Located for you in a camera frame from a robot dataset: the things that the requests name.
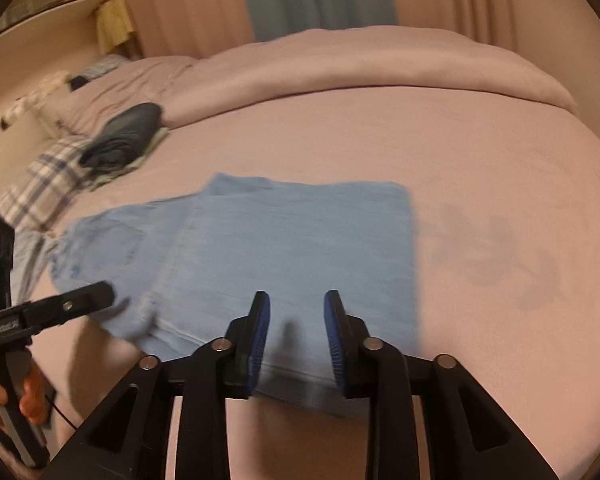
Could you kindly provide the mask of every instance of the plaid pillow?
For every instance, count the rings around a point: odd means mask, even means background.
[[[16,231],[46,232],[80,191],[87,174],[78,164],[91,139],[58,140],[34,160],[24,176],[0,195],[0,216]]]

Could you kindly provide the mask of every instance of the black device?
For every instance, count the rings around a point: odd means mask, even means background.
[[[41,301],[11,306],[10,273],[13,267],[14,231],[0,218],[0,384],[9,396],[0,406],[0,417],[22,462],[42,468],[49,461],[45,438],[39,427],[20,413],[24,395],[22,383],[31,370],[31,336],[45,328],[111,306],[113,289],[108,283],[95,283],[79,290]]]

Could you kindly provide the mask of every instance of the yellow cloth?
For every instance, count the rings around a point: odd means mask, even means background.
[[[98,45],[103,54],[125,43],[136,31],[125,0],[107,0],[96,10]]]

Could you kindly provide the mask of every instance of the bed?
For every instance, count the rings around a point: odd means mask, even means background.
[[[217,172],[402,184],[416,220],[418,354],[458,357],[561,479],[580,478],[600,452],[600,140],[560,83],[448,31],[309,30],[207,60],[142,60],[58,113],[93,135],[147,100],[170,136],[141,169],[82,193],[57,234],[195,192]],[[34,298],[53,293],[47,273]],[[32,350],[80,416],[141,356],[86,319]],[[231,402],[228,425],[232,478],[363,477],[363,421],[255,399]]]

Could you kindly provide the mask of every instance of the light blue denim shirt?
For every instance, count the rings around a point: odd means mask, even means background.
[[[94,318],[163,360],[191,354],[271,299],[259,390],[346,413],[337,400],[322,297],[340,291],[372,335],[418,352],[413,233],[402,186],[308,186],[218,174],[202,192],[73,224],[52,256],[60,291],[109,280]]]

